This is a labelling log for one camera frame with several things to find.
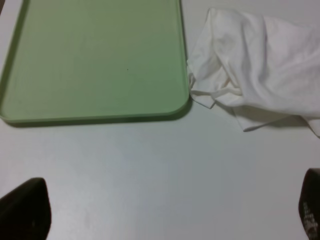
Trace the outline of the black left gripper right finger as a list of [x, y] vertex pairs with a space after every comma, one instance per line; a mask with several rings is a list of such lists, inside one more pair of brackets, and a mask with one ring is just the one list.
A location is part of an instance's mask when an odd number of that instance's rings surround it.
[[320, 169], [307, 170], [299, 198], [298, 212], [309, 240], [320, 239]]

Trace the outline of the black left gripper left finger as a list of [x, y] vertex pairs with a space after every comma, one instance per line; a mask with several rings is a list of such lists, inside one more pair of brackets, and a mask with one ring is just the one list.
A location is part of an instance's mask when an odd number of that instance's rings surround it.
[[51, 224], [51, 205], [44, 178], [31, 178], [0, 199], [2, 240], [45, 240]]

